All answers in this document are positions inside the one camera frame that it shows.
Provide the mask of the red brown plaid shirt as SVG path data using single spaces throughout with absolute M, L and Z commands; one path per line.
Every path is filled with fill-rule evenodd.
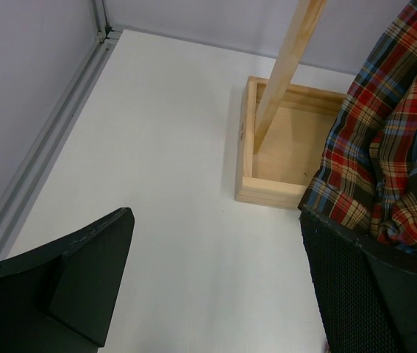
M 349 87 L 299 205 L 417 253 L 417 1 L 384 31 Z

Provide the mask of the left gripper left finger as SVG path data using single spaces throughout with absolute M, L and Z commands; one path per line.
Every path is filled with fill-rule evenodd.
M 0 261 L 0 352 L 97 352 L 106 343 L 135 217 L 119 208 Z

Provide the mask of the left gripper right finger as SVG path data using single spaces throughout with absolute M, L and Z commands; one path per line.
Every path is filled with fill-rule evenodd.
M 310 275 L 331 352 L 417 352 L 417 254 L 303 207 Z

